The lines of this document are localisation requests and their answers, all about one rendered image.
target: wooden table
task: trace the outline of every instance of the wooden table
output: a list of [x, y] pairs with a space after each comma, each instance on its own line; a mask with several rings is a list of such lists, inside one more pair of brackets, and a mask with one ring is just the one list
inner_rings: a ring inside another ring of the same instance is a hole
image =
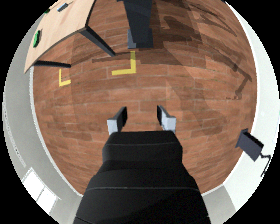
[[[67, 3], [68, 6], [58, 12], [57, 8], [64, 3]], [[49, 8], [50, 11], [44, 15], [37, 28], [37, 31], [40, 30], [41, 33], [39, 44], [35, 48], [33, 47], [33, 39], [36, 32], [33, 36], [26, 57], [24, 73], [26, 73], [31, 66], [70, 68], [70, 64], [39, 61], [39, 58], [52, 47], [76, 33], [81, 33], [110, 56], [115, 56], [115, 52], [88, 26], [89, 17], [94, 8], [94, 4], [95, 0], [59, 0], [54, 3]]]

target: wooden floor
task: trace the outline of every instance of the wooden floor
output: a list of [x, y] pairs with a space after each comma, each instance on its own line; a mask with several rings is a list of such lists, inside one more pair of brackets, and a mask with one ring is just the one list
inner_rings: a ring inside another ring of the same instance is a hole
[[183, 164], [201, 193], [222, 184], [242, 154], [242, 129], [250, 133], [257, 100], [256, 69], [247, 37], [220, 0], [153, 0], [154, 48], [133, 49], [130, 69], [128, 20], [123, 2], [97, 0], [89, 26], [116, 52], [110, 57], [81, 34], [61, 42], [40, 60], [70, 63], [35, 67], [34, 101], [47, 148], [81, 194], [102, 165], [107, 119], [122, 107], [122, 131], [162, 130], [156, 105], [177, 118]]

